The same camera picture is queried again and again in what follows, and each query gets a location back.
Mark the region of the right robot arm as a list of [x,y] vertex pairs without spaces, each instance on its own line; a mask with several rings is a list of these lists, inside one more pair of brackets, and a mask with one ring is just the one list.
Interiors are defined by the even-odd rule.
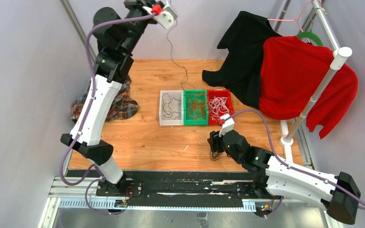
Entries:
[[360,190],[353,177],[318,172],[288,162],[272,151],[250,145],[246,138],[232,130],[224,135],[212,131],[208,138],[211,152],[225,152],[254,176],[253,193],[299,200],[324,209],[333,219],[355,224]]

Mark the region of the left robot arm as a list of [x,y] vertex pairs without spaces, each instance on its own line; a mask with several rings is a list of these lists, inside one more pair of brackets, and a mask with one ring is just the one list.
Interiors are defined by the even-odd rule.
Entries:
[[87,37],[97,39],[99,53],[88,55],[90,87],[81,114],[70,133],[61,136],[67,152],[79,152],[90,160],[115,196],[126,192],[126,176],[116,164],[113,146],[101,138],[110,106],[128,77],[133,64],[132,51],[147,25],[155,23],[168,1],[126,0],[128,14],[121,18],[114,9],[104,7],[93,17]]

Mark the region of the green plastic bin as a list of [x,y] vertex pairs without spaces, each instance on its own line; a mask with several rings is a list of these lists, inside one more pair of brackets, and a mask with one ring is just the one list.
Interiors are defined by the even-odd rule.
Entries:
[[208,125],[208,98],[206,90],[185,90],[183,92],[183,124]]

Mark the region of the red plastic bin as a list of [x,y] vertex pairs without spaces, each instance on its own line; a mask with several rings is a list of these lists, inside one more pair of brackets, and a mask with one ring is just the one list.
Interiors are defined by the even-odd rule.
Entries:
[[217,125],[218,119],[224,114],[233,114],[231,93],[228,89],[207,90],[208,125]]

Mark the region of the white translucent plastic bin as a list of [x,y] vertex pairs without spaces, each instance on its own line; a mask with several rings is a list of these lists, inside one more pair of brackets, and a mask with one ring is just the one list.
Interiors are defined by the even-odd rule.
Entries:
[[183,90],[161,90],[159,98],[159,125],[183,125]]

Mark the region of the black t-shirt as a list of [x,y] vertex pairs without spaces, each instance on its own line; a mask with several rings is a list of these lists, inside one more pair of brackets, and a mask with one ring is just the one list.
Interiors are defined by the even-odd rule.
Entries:
[[225,87],[244,105],[259,109],[263,44],[277,36],[267,18],[240,11],[217,45],[228,50],[226,59],[218,71],[203,70],[202,80]]

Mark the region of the plaid flannel shirt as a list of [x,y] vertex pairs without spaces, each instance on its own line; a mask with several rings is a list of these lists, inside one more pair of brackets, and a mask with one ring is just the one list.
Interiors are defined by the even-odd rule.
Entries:
[[[117,93],[117,95],[115,96],[110,105],[110,109],[108,111],[105,120],[106,122],[114,120],[126,120],[128,118],[131,118],[138,112],[140,106],[134,99],[130,97],[129,94],[131,82],[132,80],[130,76],[127,76],[120,91]],[[72,105],[71,121],[73,123],[76,123],[77,120],[79,119],[79,116],[81,114],[81,111],[83,109],[84,103],[88,95],[88,90],[83,96],[78,98]]]

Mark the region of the red t-shirt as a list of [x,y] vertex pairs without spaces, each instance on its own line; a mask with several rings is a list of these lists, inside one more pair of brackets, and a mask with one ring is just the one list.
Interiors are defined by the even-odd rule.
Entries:
[[[298,117],[330,68],[334,56],[327,47],[307,44],[295,36],[268,38],[260,71],[259,108],[271,118]],[[341,121],[358,91],[358,78],[343,65],[306,118],[313,132],[321,125],[325,138]]]

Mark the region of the green clothes hanger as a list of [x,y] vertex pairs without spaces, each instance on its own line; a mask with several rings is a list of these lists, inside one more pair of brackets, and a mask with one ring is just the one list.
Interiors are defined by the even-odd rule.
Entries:
[[299,32],[296,37],[298,39],[302,39],[302,38],[307,38],[307,39],[310,39],[312,41],[314,41],[317,46],[319,47],[323,47],[324,44],[322,42],[322,40],[318,37],[318,35],[316,35],[315,33],[311,32],[311,31],[302,31],[302,32]]

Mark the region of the white clothes rack pole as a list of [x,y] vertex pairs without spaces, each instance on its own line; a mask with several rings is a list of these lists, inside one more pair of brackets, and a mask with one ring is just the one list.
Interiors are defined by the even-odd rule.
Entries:
[[301,111],[295,123],[291,127],[289,127],[288,122],[286,120],[280,121],[282,137],[280,138],[279,142],[283,147],[283,149],[291,149],[291,146],[293,145],[294,142],[293,137],[295,136],[296,131],[301,127],[302,123],[306,120],[311,109],[317,103],[323,91],[328,86],[329,82],[331,82],[335,74],[343,67],[345,62],[348,60],[349,57],[352,56],[353,53],[352,49],[349,47],[340,47],[334,35],[334,32],[327,20],[326,13],[323,10],[322,1],[309,0],[307,2],[307,5],[308,4],[312,5],[312,10],[310,11],[310,15],[312,15],[313,13],[317,15],[317,18],[322,26],[322,29],[329,42],[329,45],[333,50],[334,59],[330,64],[327,73],[323,77],[322,81],[318,85],[315,92],[310,97],[305,108]]

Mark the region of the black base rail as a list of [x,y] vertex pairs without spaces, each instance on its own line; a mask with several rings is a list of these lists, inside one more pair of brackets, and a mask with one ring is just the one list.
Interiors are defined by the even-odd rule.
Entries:
[[272,196],[254,185],[248,172],[126,170],[133,196],[130,206],[164,208],[238,208],[243,200],[277,205]]

